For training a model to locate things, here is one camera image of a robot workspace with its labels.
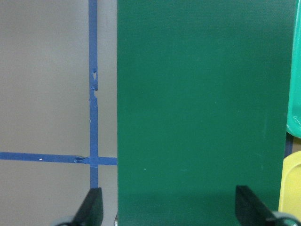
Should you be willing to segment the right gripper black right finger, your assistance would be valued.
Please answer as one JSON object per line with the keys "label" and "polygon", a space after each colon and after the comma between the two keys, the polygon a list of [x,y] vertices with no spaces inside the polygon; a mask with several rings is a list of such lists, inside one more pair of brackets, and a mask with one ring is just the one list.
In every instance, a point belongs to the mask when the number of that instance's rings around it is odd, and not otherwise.
{"label": "right gripper black right finger", "polygon": [[236,186],[235,215],[241,226],[275,226],[276,217],[248,186]]}

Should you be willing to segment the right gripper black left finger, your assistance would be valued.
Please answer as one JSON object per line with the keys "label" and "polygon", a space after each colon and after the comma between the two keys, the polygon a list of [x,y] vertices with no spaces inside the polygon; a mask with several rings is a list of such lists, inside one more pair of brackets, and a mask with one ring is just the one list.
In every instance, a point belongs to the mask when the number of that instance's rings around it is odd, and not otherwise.
{"label": "right gripper black left finger", "polygon": [[100,226],[103,222],[102,189],[91,188],[75,214],[73,226]]}

